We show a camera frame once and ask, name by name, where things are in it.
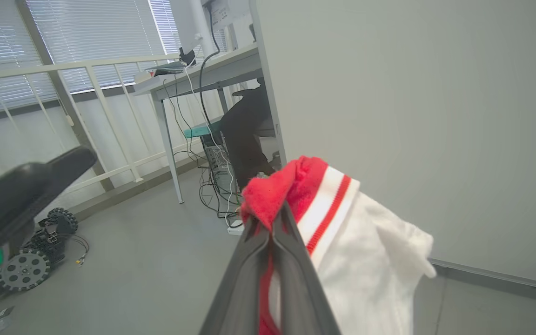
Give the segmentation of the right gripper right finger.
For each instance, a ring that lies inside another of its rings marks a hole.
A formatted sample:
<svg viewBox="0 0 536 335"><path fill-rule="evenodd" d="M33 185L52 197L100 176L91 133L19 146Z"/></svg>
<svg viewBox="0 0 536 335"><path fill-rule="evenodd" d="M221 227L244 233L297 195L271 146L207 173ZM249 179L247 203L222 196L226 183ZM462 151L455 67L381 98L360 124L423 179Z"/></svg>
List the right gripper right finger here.
<svg viewBox="0 0 536 335"><path fill-rule="evenodd" d="M289 203L272 226L274 265L280 277L283 335L339 335L340 329L301 238Z"/></svg>

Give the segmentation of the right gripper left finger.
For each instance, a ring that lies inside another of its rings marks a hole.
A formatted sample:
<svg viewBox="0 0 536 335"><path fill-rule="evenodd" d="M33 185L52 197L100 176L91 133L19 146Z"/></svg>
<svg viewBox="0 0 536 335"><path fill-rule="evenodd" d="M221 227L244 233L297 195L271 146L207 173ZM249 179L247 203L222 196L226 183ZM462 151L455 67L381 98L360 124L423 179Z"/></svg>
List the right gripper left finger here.
<svg viewBox="0 0 536 335"><path fill-rule="evenodd" d="M257 335L260 282L268 263L268 231L249 218L199 331L201 335Z"/></svg>

